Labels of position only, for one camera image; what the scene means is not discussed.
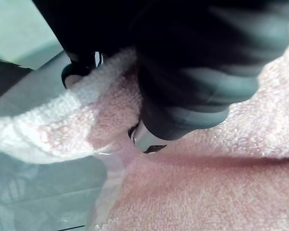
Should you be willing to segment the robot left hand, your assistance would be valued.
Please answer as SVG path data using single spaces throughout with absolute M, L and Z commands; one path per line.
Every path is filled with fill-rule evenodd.
M 134 46 L 144 99 L 130 132 L 144 153 L 222 123 L 289 45 L 289 0 L 36 0 L 71 63 L 67 84 Z

